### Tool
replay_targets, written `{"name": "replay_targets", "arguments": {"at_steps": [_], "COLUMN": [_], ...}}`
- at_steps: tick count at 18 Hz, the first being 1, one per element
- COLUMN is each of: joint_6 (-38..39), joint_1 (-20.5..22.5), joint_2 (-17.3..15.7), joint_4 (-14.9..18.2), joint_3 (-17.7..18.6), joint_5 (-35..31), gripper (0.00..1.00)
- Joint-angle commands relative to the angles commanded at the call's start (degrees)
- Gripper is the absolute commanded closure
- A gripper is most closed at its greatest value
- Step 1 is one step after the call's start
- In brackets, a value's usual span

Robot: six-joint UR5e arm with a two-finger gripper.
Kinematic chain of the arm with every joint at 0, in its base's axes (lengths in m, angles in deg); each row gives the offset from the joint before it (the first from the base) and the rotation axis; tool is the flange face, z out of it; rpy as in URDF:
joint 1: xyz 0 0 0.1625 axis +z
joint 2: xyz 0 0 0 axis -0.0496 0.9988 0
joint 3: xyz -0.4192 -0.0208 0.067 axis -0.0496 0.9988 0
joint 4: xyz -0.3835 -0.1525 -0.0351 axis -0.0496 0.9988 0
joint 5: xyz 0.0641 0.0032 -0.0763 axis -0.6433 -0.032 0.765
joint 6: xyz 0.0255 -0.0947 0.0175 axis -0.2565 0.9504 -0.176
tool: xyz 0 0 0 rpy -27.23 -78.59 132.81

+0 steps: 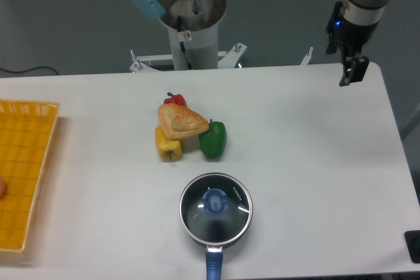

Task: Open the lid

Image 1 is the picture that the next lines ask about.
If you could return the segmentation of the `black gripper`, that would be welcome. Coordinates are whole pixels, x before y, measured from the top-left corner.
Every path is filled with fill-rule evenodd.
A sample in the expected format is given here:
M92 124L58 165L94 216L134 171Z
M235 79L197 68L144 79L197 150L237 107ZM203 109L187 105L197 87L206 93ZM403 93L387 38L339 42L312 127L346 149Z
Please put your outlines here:
M328 34L326 54L334 54L341 51L341 63L343 75L339 81L340 87L349 86L363 80L369 59L366 56L355 57L360 54L362 47L370 40L377 28L378 22L368 26L353 24L341 18L342 1L337 1L329 18L325 32Z

